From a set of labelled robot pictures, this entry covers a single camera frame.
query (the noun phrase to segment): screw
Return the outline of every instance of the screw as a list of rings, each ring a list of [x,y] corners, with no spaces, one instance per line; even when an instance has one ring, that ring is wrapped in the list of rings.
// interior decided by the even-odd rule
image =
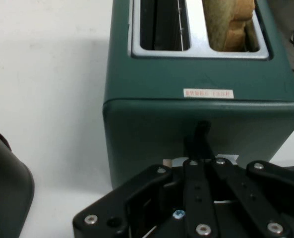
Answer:
[[[258,169],[258,170],[262,170],[264,168],[264,166],[261,163],[256,163],[254,167],[255,169]]]
[[[158,172],[159,174],[163,174],[163,173],[166,172],[166,170],[165,170],[164,168],[159,167],[157,172]]]
[[[203,237],[207,237],[212,233],[211,228],[206,224],[199,224],[195,230],[200,236]]]
[[[195,160],[191,160],[191,161],[190,161],[190,165],[192,165],[192,166],[197,166],[198,163],[197,163]]]
[[[185,212],[183,210],[176,210],[172,215],[175,219],[180,220],[185,216]]]
[[[216,159],[216,163],[219,165],[224,165],[225,164],[225,160],[223,158],[217,158]]]
[[[275,223],[275,222],[269,223],[267,228],[272,233],[278,234],[278,235],[280,235],[282,232],[284,232],[284,228],[280,224]]]
[[[96,215],[88,215],[85,217],[84,221],[88,225],[93,225],[98,221],[98,217]]]

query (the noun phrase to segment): bread slice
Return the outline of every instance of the bread slice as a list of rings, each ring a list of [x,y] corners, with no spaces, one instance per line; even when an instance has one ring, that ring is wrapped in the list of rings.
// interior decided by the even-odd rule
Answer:
[[[203,0],[210,46],[216,51],[242,51],[245,23],[252,19],[254,0]]]

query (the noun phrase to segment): metal slot frame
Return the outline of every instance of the metal slot frame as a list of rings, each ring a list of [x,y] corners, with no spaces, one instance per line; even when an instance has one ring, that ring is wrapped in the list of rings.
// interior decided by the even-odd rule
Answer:
[[[140,46],[140,8],[141,0],[131,0],[132,11],[129,16],[128,52],[134,57],[152,58],[215,58],[215,59],[253,59],[267,60],[269,52],[260,24],[253,12],[253,26],[259,44],[256,52],[218,52],[210,47],[206,30],[202,0],[185,0],[190,48],[185,51],[152,51]]]
[[[185,0],[141,0],[140,4],[140,46],[143,49],[189,49]]]

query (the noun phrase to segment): blue screw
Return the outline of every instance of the blue screw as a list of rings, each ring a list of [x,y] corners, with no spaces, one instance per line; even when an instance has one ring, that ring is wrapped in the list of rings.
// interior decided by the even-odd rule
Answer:
[[[174,213],[173,213],[173,217],[177,220],[180,220],[182,219],[183,217],[185,216],[185,212],[183,210],[176,210]]]

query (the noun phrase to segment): green toaster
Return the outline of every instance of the green toaster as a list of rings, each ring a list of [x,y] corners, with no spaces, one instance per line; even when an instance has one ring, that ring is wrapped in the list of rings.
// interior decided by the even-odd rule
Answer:
[[[211,49],[201,0],[114,0],[103,105],[113,187],[208,142],[239,166],[269,161],[294,130],[294,77],[267,1],[242,52]]]

